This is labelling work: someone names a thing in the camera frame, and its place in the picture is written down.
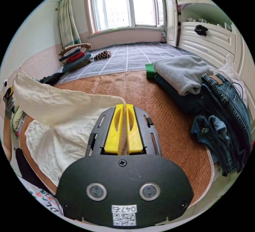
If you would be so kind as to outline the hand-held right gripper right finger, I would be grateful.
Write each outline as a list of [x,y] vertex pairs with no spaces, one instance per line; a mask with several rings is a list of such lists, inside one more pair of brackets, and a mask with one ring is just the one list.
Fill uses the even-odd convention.
[[143,151],[143,144],[134,106],[131,104],[126,104],[126,124],[128,154],[133,155],[141,153]]

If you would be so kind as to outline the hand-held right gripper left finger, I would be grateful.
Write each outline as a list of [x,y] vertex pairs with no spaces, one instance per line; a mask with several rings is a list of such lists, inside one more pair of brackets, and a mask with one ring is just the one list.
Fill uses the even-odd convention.
[[104,151],[107,154],[120,154],[124,104],[116,105],[108,130]]

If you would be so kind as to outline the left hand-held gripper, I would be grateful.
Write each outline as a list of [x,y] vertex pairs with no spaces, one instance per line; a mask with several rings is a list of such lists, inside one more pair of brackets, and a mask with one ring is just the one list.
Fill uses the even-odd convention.
[[13,95],[13,86],[10,86],[6,92],[5,92],[5,95],[3,97],[3,101],[5,102],[10,96]]

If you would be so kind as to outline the person's left hand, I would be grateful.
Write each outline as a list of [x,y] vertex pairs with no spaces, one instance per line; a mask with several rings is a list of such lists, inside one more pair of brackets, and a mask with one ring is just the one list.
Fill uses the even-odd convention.
[[15,101],[13,95],[6,97],[5,99],[5,117],[11,120],[12,113],[15,109]]

